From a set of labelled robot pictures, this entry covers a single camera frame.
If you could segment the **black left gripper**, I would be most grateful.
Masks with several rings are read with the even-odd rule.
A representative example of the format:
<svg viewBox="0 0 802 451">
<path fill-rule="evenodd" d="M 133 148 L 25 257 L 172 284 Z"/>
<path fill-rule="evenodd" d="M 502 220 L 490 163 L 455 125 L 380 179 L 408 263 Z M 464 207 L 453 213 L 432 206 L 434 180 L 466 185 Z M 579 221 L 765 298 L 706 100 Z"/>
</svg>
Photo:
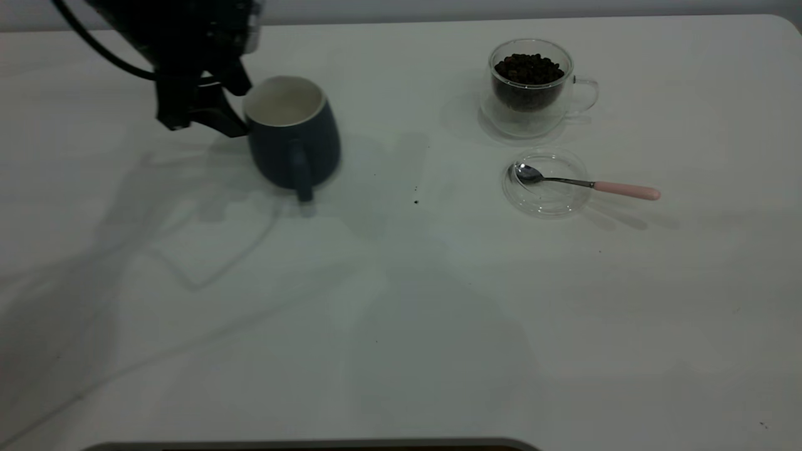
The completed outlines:
<svg viewBox="0 0 802 451">
<path fill-rule="evenodd" d="M 157 120 L 170 130 L 200 123 L 226 137 L 248 125 L 226 93 L 252 88 L 244 1 L 91 1 L 91 7 L 152 64 Z"/>
</svg>

